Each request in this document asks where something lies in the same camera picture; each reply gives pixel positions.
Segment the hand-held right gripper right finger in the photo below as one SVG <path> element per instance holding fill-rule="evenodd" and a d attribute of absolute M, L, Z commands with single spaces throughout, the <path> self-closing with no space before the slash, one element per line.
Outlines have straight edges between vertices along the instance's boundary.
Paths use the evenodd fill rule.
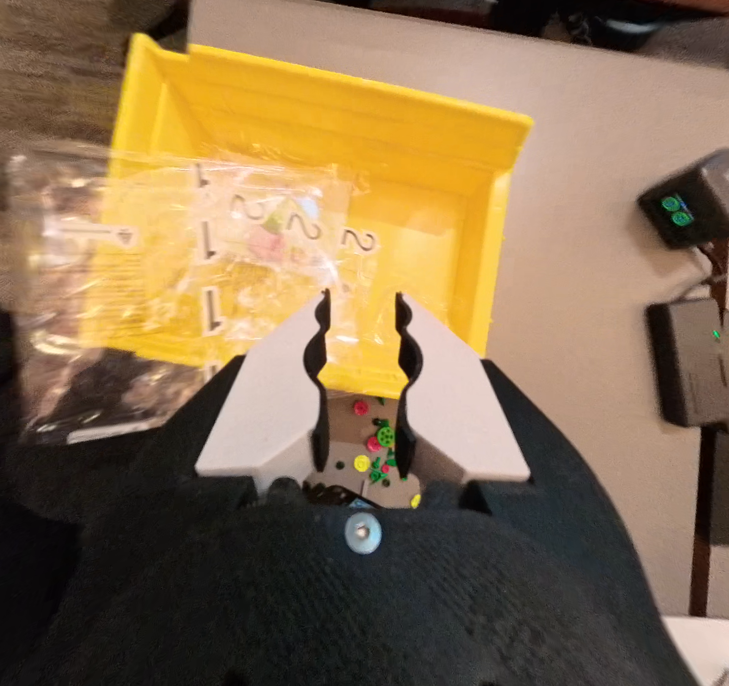
<path fill-rule="evenodd" d="M 411 296 L 395 298 L 399 395 L 395 458 L 423 485 L 526 482 L 531 472 L 483 360 Z"/>

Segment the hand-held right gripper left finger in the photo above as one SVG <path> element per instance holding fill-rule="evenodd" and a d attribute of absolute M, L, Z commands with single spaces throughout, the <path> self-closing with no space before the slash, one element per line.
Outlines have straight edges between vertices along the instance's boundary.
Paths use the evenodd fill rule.
<path fill-rule="evenodd" d="M 219 411 L 195 470 L 201 477 L 304 481 L 330 455 L 327 392 L 328 289 L 256 342 Z"/>

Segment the pile of small flower pieces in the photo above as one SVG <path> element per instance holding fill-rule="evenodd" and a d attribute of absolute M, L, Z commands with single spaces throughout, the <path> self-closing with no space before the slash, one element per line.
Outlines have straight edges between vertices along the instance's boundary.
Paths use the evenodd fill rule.
<path fill-rule="evenodd" d="M 384 508 L 416 509 L 421 503 L 421 483 L 414 474 L 403 475 L 396 464 L 396 442 L 381 447 L 380 426 L 395 430 L 397 399 L 336 393 L 329 400 L 330 459 L 326 478 L 362 499 Z M 369 474 L 357 472 L 353 460 L 372 460 Z"/>

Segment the bunch of clear plastic bags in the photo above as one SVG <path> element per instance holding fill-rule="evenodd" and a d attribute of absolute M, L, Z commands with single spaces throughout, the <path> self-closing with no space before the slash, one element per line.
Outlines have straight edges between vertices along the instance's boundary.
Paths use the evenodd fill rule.
<path fill-rule="evenodd" d="M 159 426 L 320 291 L 330 361 L 360 352 L 380 239 L 351 171 L 51 144 L 7 175 L 23 442 Z"/>

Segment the yellow storage bin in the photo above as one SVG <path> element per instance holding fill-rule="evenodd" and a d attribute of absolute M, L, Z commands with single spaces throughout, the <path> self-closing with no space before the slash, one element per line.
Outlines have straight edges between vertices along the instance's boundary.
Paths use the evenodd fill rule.
<path fill-rule="evenodd" d="M 203 368 L 323 289 L 323 384 L 398 397 L 395 295 L 486 349 L 528 116 L 134 35 L 79 340 Z"/>

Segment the flat black power bank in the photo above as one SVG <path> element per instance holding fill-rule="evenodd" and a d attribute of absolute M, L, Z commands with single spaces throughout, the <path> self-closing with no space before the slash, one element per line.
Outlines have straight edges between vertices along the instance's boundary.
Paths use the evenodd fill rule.
<path fill-rule="evenodd" d="M 727 327 L 716 301 L 651 304 L 645 316 L 662 418 L 684 428 L 726 424 Z"/>

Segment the person's black jacket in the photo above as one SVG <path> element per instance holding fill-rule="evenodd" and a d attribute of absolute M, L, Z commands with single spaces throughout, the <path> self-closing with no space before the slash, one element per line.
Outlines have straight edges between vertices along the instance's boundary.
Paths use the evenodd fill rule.
<path fill-rule="evenodd" d="M 20 364 L 2 310 L 2 684 L 44 636 L 85 545 L 151 563 L 184 535 L 142 462 L 161 428 L 89 443 L 19 442 Z"/>

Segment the black charger with green display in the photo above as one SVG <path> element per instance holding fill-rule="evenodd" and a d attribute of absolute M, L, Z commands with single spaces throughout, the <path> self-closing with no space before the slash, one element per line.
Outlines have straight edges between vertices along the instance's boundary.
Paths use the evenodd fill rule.
<path fill-rule="evenodd" d="M 728 239 L 728 149 L 719 149 L 636 200 L 664 245 L 685 250 Z"/>

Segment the white book stand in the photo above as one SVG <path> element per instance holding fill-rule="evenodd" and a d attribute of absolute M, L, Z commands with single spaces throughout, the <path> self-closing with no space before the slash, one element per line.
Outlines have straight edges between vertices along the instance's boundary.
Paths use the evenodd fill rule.
<path fill-rule="evenodd" d="M 663 623 L 697 682 L 728 685 L 728 620 L 664 616 Z"/>

